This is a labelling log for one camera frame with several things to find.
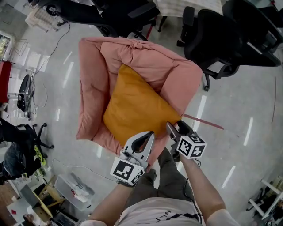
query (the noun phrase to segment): desk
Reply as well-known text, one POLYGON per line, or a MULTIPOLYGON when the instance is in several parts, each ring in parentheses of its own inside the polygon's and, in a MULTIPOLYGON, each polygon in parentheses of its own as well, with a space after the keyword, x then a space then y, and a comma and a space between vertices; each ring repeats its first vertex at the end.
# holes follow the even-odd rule
POLYGON ((197 14, 202 9, 210 9, 222 15, 220 0, 153 0, 161 16, 183 17, 186 6, 195 8, 197 14))
POLYGON ((274 191, 278 196, 275 199, 275 201, 273 202, 273 204, 269 207, 269 209, 264 213, 262 211, 262 209, 255 203, 255 201, 253 201, 252 199, 249 199, 249 202, 254 206, 254 208, 259 212, 259 214, 262 216, 262 220, 267 218, 269 216, 269 214, 273 211, 273 209, 276 207, 277 203, 279 201, 281 201, 283 199, 283 192, 281 192, 280 190, 278 190, 276 187, 274 187, 273 185, 271 185, 270 183, 268 183, 265 180, 261 180, 261 182, 263 184, 265 184, 266 186, 268 186, 272 191, 274 191))

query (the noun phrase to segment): office chair wheel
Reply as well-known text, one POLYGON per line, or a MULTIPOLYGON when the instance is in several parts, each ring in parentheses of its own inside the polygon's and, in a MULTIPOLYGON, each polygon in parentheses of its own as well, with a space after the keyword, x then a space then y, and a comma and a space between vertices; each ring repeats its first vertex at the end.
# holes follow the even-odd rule
POLYGON ((176 45, 177 45, 178 47, 184 47, 186 44, 185 44, 184 42, 178 40, 177 43, 176 43, 176 45))
POLYGON ((208 92, 208 91, 209 91, 209 88, 210 88, 210 87, 205 86, 205 87, 204 87, 204 91, 208 92))

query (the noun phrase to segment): pink armchair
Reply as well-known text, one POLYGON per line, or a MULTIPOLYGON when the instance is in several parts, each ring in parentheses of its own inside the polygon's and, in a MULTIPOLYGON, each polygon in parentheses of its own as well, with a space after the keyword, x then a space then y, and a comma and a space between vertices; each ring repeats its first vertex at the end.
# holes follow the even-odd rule
MULTIPOLYGON (((176 53, 128 38, 83 38, 80 55, 80 116, 77 139, 88 139, 119 154, 122 146, 103 123, 120 66, 133 68, 180 115, 196 93, 202 70, 176 53)), ((156 137, 149 164, 164 149, 167 135, 156 137)))

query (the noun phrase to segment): office chair armrest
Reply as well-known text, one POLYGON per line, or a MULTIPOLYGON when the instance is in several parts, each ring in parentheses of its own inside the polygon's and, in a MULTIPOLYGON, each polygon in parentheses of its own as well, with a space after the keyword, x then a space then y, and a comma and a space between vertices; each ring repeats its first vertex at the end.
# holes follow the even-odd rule
POLYGON ((183 12, 183 24, 193 26, 195 18, 195 8, 186 6, 183 12))
POLYGON ((139 8, 136 8, 135 10, 133 10, 132 12, 128 13, 128 16, 131 18, 137 18, 143 14, 145 14, 146 12, 154 9, 156 7, 154 2, 149 2, 143 6, 140 6, 139 8))

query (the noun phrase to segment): yellow object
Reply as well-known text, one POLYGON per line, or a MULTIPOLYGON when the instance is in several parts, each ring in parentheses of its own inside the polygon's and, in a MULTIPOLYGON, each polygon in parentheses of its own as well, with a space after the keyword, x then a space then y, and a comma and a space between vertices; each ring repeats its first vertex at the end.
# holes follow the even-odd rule
POLYGON ((181 116, 137 72, 124 64, 120 67, 103 121, 122 146, 140 132, 162 135, 167 121, 178 120, 181 116))
POLYGON ((42 154, 40 153, 37 145, 34 146, 34 150, 36 152, 36 155, 39 157, 39 160, 41 162, 41 165, 45 166, 46 165, 46 159, 42 156, 42 154))
POLYGON ((37 199, 39 200, 39 203, 40 203, 40 206, 41 208, 51 217, 53 218, 53 215, 52 213, 50 212, 50 210, 48 209, 48 207, 43 203, 43 201, 34 193, 32 192, 36 197, 37 199))

